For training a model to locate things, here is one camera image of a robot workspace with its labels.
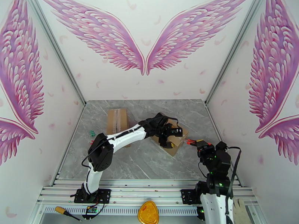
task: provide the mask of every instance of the pink angel wing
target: pink angel wing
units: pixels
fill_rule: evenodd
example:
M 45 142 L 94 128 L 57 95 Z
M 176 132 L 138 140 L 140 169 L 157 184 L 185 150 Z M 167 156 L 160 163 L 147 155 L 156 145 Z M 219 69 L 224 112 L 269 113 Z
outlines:
M 35 139 L 30 131 L 19 123 L 6 118 L 0 118 L 0 165 L 2 159 L 6 162 L 7 158 L 11 158 L 12 154 L 16 156 L 17 146 L 20 140 L 25 137 Z
M 117 67 L 144 74 L 144 57 L 125 25 L 114 15 L 73 0 L 44 0 L 58 21 L 89 48 Z
M 41 65 L 35 29 L 25 0 L 14 0 L 0 33 L 0 85 L 17 119 L 32 132 L 42 114 Z
M 274 122 L 261 133 L 259 138 L 269 136 L 275 139 L 279 155 L 289 158 L 298 165 L 299 162 L 299 115 L 290 116 Z
M 147 75 L 154 68 L 166 70 L 202 47 L 235 18 L 245 0 L 214 0 L 174 16 L 164 27 L 147 59 Z
M 255 38 L 250 112 L 259 117 L 256 133 L 264 130 L 280 114 L 298 76 L 298 28 L 281 0 L 266 0 Z

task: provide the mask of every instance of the orange tag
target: orange tag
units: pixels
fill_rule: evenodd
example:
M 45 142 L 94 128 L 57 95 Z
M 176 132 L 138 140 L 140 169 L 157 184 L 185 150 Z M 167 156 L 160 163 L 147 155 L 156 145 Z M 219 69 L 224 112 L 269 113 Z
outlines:
M 157 224 L 159 222 L 159 212 L 153 201 L 147 201 L 141 206 L 138 220 L 142 224 Z

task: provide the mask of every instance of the cardboard box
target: cardboard box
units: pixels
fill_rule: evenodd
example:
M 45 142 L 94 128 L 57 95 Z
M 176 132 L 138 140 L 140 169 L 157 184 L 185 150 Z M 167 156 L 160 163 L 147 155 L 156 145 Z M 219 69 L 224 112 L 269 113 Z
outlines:
M 178 125 L 175 120 L 169 119 L 167 123 L 171 123 L 174 128 L 177 128 Z M 175 156 L 177 151 L 179 150 L 180 146 L 183 144 L 182 140 L 185 139 L 189 133 L 188 130 L 183 128 L 183 136 L 182 137 L 175 137 L 175 136 L 169 136 L 168 141 L 172 142 L 174 144 L 173 148 L 163 148 L 168 154 L 170 154 L 172 157 Z M 159 144 L 159 138 L 156 136 L 153 136 L 152 139 Z
M 116 134 L 129 128 L 130 125 L 125 108 L 108 110 L 107 135 Z

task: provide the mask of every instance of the marble surface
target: marble surface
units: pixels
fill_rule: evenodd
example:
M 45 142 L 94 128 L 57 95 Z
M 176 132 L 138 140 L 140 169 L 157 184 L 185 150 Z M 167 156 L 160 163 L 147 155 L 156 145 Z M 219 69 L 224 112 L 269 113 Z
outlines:
M 213 144 L 218 139 L 201 100 L 94 100 L 88 101 L 62 166 L 60 179 L 85 179 L 87 168 L 81 161 L 87 155 L 92 138 L 89 131 L 105 133 L 107 111 L 126 108 L 130 127 L 158 112 L 179 120 L 189 130 L 189 139 L 204 139 Z M 112 164 L 102 179 L 198 179 L 199 158 L 196 147 L 183 144 L 172 157 L 151 138 L 137 141 L 114 153 Z

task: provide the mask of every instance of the feather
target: feather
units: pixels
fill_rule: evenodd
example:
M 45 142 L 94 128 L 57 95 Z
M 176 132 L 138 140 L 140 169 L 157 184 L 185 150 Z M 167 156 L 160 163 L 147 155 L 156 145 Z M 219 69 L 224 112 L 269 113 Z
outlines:
M 259 138 L 275 139 L 279 155 L 284 154 L 295 165 L 299 163 L 299 115 L 282 118 L 272 123 Z
M 34 133 L 43 112 L 41 65 L 25 0 L 14 0 L 0 34 L 0 85 L 17 119 Z
M 245 0 L 214 0 L 174 16 L 164 27 L 146 59 L 147 75 L 166 70 L 202 47 L 235 18 Z
M 256 132 L 266 129 L 281 112 L 298 76 L 298 30 L 281 0 L 266 0 L 255 38 L 249 90 L 250 112 L 259 117 Z
M 144 57 L 125 25 L 116 16 L 73 0 L 44 0 L 58 21 L 89 48 L 118 68 L 144 74 Z
M 17 146 L 25 137 L 35 139 L 32 133 L 19 123 L 6 118 L 0 118 L 0 165 L 16 156 Z

